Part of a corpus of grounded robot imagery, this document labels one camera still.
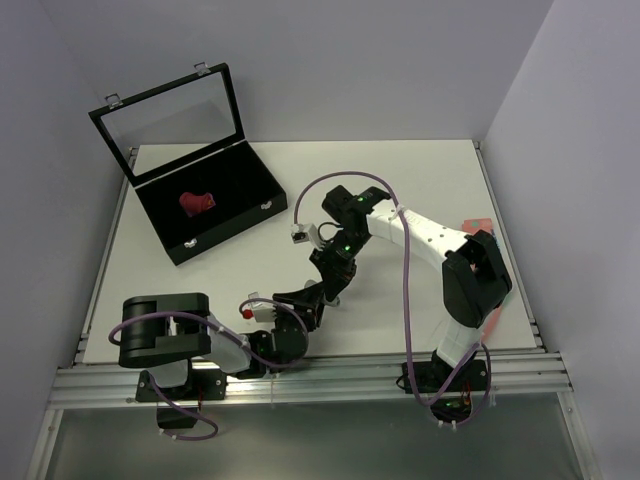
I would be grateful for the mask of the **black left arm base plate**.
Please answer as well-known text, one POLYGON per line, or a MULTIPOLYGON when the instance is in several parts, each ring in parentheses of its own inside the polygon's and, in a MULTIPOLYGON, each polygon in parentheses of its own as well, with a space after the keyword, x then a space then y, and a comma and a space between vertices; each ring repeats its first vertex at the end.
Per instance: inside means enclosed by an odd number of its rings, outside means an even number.
MULTIPOLYGON (((219 401, 225 398, 227 376, 218 369, 196 369, 189 373, 187 383, 178 387, 162 389, 172 401, 219 401)), ((160 397, 153 389, 150 374, 143 370, 138 379, 135 401, 158 402, 160 397)))

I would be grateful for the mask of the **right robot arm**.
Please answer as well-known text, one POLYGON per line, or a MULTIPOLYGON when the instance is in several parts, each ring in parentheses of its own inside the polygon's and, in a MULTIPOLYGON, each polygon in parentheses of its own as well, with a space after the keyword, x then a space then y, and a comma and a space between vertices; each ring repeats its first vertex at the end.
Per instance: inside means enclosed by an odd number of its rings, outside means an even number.
POLYGON ((443 303, 450 320, 436 350, 435 383, 452 390, 468 374, 465 357, 479 345, 490 314, 512 290, 512 280, 494 237, 450 229, 396 203, 370 187, 359 195, 339 185, 326 194, 322 209, 341 229, 312 252, 325 299, 334 300, 356 273, 356 255, 370 238, 402 246, 441 274, 443 303))

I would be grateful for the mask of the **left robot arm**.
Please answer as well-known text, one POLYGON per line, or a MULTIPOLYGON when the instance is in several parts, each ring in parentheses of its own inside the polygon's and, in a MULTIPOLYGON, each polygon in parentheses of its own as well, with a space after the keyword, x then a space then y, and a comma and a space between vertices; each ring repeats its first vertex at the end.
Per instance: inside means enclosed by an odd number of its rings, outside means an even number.
POLYGON ((214 316, 203 293, 136 296, 124 301, 121 323, 108 339, 119 347, 121 367, 148 371, 170 398, 183 399, 194 389, 191 369, 197 357, 237 379, 292 367, 306 355, 309 334, 320 327, 324 309, 339 304, 338 297, 327 296, 322 282, 313 280, 271 299, 254 292, 240 313, 273 328, 237 333, 214 316))

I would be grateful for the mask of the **grey-green ankle sock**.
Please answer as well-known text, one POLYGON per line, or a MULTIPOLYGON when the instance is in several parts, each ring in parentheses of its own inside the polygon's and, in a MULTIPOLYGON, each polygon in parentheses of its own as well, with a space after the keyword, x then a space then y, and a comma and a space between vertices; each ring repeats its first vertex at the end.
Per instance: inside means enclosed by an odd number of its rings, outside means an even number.
MULTIPOLYGON (((309 287, 314 286, 316 284, 317 284, 317 282, 315 280, 307 280, 305 282, 304 287, 305 288, 309 288, 309 287)), ((339 296, 336 296, 333 300, 327 300, 326 298, 324 298, 323 299, 323 303, 328 307, 335 308, 335 307, 339 307, 340 306, 341 300, 340 300, 339 296)))

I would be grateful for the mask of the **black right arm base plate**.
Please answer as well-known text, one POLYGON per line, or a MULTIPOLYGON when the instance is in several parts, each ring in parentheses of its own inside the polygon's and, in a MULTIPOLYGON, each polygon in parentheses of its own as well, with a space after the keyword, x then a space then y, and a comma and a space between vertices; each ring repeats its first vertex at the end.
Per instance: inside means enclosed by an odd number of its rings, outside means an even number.
MULTIPOLYGON (((446 363, 432 361, 414 362, 415 382, 418 392, 437 393, 449 378, 453 368, 446 363)), ((471 360, 452 379, 447 392, 484 391, 490 379, 484 360, 471 360)), ((407 363, 401 365, 401 375, 396 379, 396 386, 407 394, 412 393, 408 378, 407 363)))

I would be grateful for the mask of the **maroon sock with orange cuff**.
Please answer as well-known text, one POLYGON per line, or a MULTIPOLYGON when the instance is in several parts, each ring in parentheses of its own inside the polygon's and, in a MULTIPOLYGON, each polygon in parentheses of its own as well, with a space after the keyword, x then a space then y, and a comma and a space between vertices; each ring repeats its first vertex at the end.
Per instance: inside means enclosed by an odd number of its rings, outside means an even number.
POLYGON ((192 218, 212 209, 216 205, 216 202, 212 194, 209 192, 202 195, 196 195, 191 192, 184 192, 179 197, 179 204, 184 210, 185 214, 189 218, 192 218))

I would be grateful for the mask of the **black display case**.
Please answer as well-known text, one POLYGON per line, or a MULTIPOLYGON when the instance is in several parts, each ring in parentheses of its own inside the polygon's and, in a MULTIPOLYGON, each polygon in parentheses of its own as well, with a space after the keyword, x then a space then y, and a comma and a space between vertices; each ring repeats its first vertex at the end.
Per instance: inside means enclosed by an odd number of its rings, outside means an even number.
POLYGON ((181 265, 285 211, 287 195, 246 138, 230 68, 192 73, 122 98, 89 117, 133 187, 168 257, 181 265), (216 205, 189 218, 184 192, 216 205))

